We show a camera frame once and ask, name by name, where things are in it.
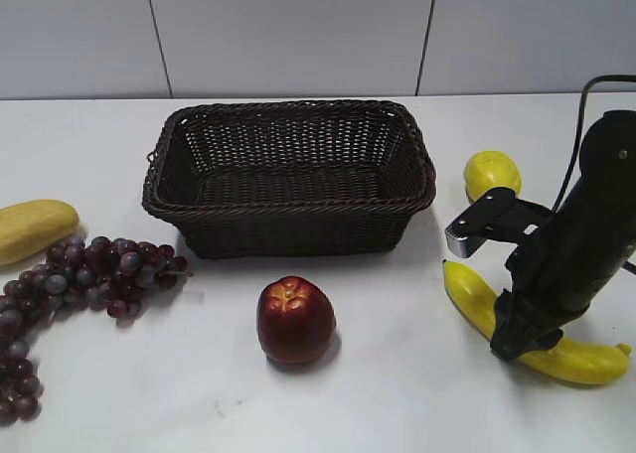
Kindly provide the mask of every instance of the yellow squash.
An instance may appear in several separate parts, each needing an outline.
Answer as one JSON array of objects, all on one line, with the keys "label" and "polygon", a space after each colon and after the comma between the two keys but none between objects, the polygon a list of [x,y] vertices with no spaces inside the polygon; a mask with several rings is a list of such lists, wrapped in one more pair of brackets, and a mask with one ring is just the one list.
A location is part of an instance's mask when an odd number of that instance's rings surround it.
[{"label": "yellow squash", "polygon": [[[495,291],[464,264],[444,262],[444,284],[459,311],[490,340],[495,330]],[[519,362],[548,376],[598,385],[621,378],[629,369],[631,347],[601,346],[563,337],[549,351],[527,352]]]},{"label": "yellow squash", "polygon": [[78,212],[57,200],[35,200],[0,210],[0,266],[25,259],[71,234]]}]

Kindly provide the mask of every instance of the red apple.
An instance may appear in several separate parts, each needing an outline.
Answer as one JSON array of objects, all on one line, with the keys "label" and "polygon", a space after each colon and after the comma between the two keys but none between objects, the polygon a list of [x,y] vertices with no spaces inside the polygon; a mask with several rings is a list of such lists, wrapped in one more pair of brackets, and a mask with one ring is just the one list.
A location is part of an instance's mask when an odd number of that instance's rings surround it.
[{"label": "red apple", "polygon": [[260,294],[258,340],[272,359],[289,365],[309,364],[334,340],[336,318],[327,296],[295,276],[269,284]]}]

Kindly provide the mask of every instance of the white table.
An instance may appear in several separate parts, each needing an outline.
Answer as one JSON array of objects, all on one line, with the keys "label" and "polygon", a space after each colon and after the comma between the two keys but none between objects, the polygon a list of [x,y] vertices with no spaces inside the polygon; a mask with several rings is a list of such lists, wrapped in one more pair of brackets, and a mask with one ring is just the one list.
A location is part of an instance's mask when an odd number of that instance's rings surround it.
[{"label": "white table", "polygon": [[[442,230],[466,207],[466,160],[484,149],[509,153],[524,176],[523,197],[551,205],[578,96],[396,100],[422,129],[438,195],[394,252],[209,262],[190,253],[196,276],[183,293],[132,327],[83,312],[40,336],[32,356],[45,386],[42,413],[0,430],[0,451],[633,452],[633,367],[611,386],[573,388],[504,365],[442,284],[441,260],[450,256]],[[0,206],[66,200],[88,236],[177,242],[170,225],[140,206],[145,155],[170,113],[207,102],[0,102]],[[594,95],[589,107],[588,124],[605,109],[636,107],[636,94]],[[510,249],[487,243],[468,262],[501,289],[510,283]],[[17,273],[0,270],[0,283]],[[287,274],[324,289],[342,339],[333,362],[302,375],[273,368],[255,335],[261,288]],[[635,287],[632,275],[618,273],[566,331],[636,344]]]}]

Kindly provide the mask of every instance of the wire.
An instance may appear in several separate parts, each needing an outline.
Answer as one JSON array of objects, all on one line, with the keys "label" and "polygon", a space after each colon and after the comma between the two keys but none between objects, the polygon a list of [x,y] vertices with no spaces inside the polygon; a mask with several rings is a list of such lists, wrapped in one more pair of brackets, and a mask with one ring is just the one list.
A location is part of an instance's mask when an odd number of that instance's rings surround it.
[{"label": "wire", "polygon": [[[563,201],[563,197],[565,196],[565,192],[567,191],[567,187],[569,186],[569,180],[571,179],[572,172],[574,171],[574,167],[576,166],[576,159],[578,158],[578,151],[580,149],[580,139],[583,133],[583,122],[585,120],[585,104],[587,103],[587,96],[595,85],[602,82],[636,82],[636,75],[600,75],[590,80],[583,87],[583,91],[580,93],[580,101],[578,102],[578,117],[576,120],[574,147],[572,148],[572,154],[569,157],[569,165],[567,165],[563,183],[560,186],[560,190],[558,190],[558,195],[556,195],[555,204],[553,205],[553,213],[557,212],[558,207],[560,207],[560,203]],[[622,267],[632,274],[636,274],[636,265],[632,264],[631,262],[625,261]]]}]

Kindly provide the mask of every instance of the wicker basket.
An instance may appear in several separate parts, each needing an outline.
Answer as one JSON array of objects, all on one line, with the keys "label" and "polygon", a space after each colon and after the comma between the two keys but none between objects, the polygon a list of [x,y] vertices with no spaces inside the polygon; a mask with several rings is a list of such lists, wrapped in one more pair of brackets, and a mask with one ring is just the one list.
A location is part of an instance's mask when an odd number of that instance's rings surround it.
[{"label": "wicker basket", "polygon": [[149,160],[144,209],[203,258],[389,250],[435,196],[421,132],[387,101],[184,108]]}]

